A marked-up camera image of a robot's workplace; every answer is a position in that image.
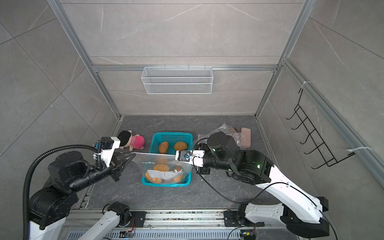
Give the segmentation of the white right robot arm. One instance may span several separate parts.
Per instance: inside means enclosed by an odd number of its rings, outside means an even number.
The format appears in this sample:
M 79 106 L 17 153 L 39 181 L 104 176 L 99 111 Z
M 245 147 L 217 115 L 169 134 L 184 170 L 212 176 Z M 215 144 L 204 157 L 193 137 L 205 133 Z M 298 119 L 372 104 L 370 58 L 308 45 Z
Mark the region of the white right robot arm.
M 324 215 L 329 209 L 325 197 L 314 197 L 290 179 L 264 154 L 242 150 L 235 139 L 217 132 L 198 140 L 191 163 L 199 176 L 210 169 L 224 170 L 229 178 L 256 186 L 280 201 L 273 205 L 255 205 L 251 200 L 237 202 L 242 226 L 280 225 L 291 233 L 307 238 L 328 237 L 334 227 Z

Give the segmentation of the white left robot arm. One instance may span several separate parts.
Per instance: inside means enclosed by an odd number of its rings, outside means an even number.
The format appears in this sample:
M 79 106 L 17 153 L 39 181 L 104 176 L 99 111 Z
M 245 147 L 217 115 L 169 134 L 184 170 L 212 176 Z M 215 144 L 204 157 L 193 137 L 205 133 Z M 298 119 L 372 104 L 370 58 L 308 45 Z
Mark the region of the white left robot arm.
M 112 157 L 110 167 L 102 166 L 101 170 L 91 166 L 79 151 L 70 151 L 59 155 L 48 167 L 50 177 L 46 185 L 33 195 L 30 187 L 33 174 L 39 163 L 57 152 L 52 149 L 40 155 L 29 167 L 23 186 L 23 238 L 30 239 L 31 225 L 36 223 L 38 230 L 45 230 L 70 213 L 72 205 L 78 202 L 78 192 L 89 186 L 111 177 L 115 182 L 120 179 L 127 164 L 135 157 L 135 153 Z

